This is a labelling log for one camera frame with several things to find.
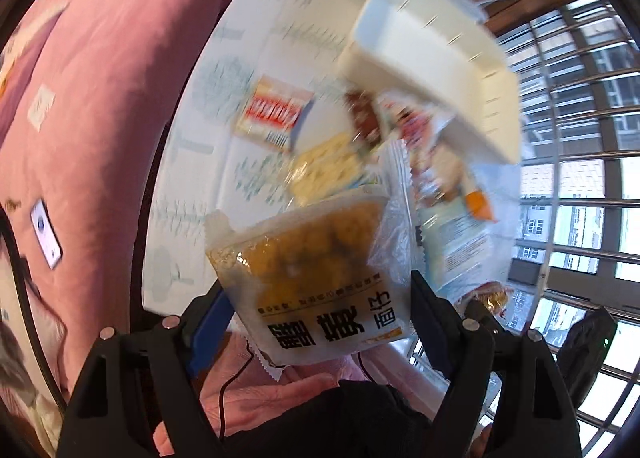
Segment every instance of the white sticker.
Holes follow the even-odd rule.
[[[55,98],[55,93],[49,90],[44,84],[38,89],[27,113],[29,122],[37,131],[40,131],[40,127],[47,117],[47,113],[53,106],[53,99]]]

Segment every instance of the wire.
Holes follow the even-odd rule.
[[[360,356],[360,352],[358,352],[358,362],[360,363],[360,367],[362,368],[362,371],[364,372],[365,375],[367,375],[367,378],[373,382],[376,383],[375,380],[373,380],[373,377],[371,377],[371,375],[369,375],[369,372],[367,371],[367,369],[364,367],[364,364],[362,362],[362,357]]]
[[[220,396],[218,399],[218,402],[220,404],[220,436],[218,437],[218,439],[220,440],[220,443],[222,443],[222,441],[225,439],[225,403],[224,403],[224,399],[225,399],[225,390],[226,387],[231,384],[234,380],[236,380],[236,378],[238,378],[240,375],[242,375],[242,372],[245,371],[245,369],[247,368],[247,366],[251,363],[251,361],[254,360],[254,353],[251,351],[251,348],[249,348],[249,341],[247,341],[246,343],[246,350],[249,352],[249,358],[247,359],[247,362],[245,362],[242,365],[242,368],[240,368],[238,370],[238,372],[231,377],[228,381],[226,381],[224,384],[222,384],[222,387],[220,388]]]

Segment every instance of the white card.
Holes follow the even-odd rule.
[[[38,88],[38,92],[33,98],[33,102],[31,103],[27,113],[29,122],[38,132],[40,131],[44,119],[47,118],[47,113],[53,106],[55,98],[56,95],[54,92],[49,90],[49,88],[44,84],[40,85],[40,88]]]
[[[49,268],[53,269],[62,258],[62,249],[53,232],[42,200],[38,200],[31,210],[31,223]]]

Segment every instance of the food package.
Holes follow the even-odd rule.
[[[498,281],[490,281],[475,290],[463,295],[454,305],[460,315],[465,314],[466,305],[469,301],[476,299],[480,301],[491,314],[501,316],[513,295],[513,288],[505,286]]]
[[[236,132],[283,152],[291,152],[297,128],[313,93],[263,76],[249,98]]]
[[[388,175],[229,236],[214,236],[218,218],[207,218],[207,257],[269,365],[411,334],[415,235],[404,182]]]
[[[286,180],[296,205],[303,207],[361,183],[365,176],[351,135],[339,133],[297,156]]]
[[[414,177],[429,170],[433,148],[451,116],[434,104],[395,90],[380,94],[377,103],[405,141]]]
[[[470,169],[440,138],[451,113],[398,91],[382,93],[377,103],[390,115],[407,143],[418,206],[430,207],[463,196],[474,218],[495,221],[491,205]]]
[[[384,117],[376,113],[373,94],[360,90],[352,90],[344,96],[349,105],[349,112],[356,138],[363,141],[369,149],[374,149],[388,136],[388,127]]]
[[[417,210],[427,282],[439,291],[491,257],[487,223],[473,218],[461,197]]]

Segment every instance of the white basket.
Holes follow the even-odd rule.
[[[456,118],[443,136],[474,162],[520,161],[518,79],[487,30],[447,0],[367,0],[336,70],[365,90],[448,106]]]

